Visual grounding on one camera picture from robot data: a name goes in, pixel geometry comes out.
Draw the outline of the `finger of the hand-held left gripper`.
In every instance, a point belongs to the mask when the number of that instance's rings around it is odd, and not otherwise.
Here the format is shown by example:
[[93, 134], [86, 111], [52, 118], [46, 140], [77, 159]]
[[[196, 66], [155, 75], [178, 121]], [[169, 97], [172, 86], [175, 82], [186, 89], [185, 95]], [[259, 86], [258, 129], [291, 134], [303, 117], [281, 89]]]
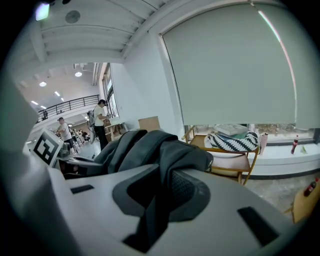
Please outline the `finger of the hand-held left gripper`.
[[66, 169], [63, 171], [65, 179], [80, 179], [87, 177], [95, 177], [101, 175], [107, 175], [108, 171], [102, 168], [83, 168], [78, 170]]
[[60, 158], [59, 160], [66, 162], [67, 164], [70, 164], [70, 165], [87, 167], [87, 168], [88, 167], [100, 168], [103, 166], [101, 163], [96, 163], [92, 159], [87, 159], [87, 158], [77, 159], [77, 158], [71, 157], [71, 158]]

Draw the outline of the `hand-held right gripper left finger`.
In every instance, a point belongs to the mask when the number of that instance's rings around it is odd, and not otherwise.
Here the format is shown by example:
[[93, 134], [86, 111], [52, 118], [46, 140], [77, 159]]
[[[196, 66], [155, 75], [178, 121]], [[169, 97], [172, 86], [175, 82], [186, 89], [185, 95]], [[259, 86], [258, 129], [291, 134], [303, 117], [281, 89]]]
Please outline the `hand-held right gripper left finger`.
[[66, 180], [57, 169], [49, 169], [51, 186], [59, 212], [71, 241], [62, 256], [141, 256], [124, 239], [136, 231], [139, 214], [126, 214], [120, 206], [143, 207], [127, 194], [117, 203], [116, 185], [156, 171], [157, 165], [145, 165], [123, 172]]

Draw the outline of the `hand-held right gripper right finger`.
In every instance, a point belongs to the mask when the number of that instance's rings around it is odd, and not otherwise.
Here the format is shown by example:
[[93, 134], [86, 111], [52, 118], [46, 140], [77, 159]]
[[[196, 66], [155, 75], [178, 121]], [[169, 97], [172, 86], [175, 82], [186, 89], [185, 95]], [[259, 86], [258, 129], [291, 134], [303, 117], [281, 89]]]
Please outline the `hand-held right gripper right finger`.
[[[243, 185], [193, 169], [183, 171], [203, 182], [210, 201], [193, 220], [171, 222], [149, 250], [151, 256], [254, 256], [277, 251], [297, 232], [289, 218]], [[255, 238], [238, 210], [252, 207], [278, 235], [266, 247]]]

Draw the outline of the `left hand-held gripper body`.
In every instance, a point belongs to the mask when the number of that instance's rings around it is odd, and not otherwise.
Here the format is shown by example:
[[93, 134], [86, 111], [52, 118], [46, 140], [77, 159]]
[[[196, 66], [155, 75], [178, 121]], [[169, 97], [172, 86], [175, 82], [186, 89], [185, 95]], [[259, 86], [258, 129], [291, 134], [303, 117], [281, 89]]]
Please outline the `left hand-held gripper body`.
[[43, 128], [31, 149], [31, 154], [48, 167], [55, 167], [59, 159], [68, 160], [71, 147], [47, 128]]

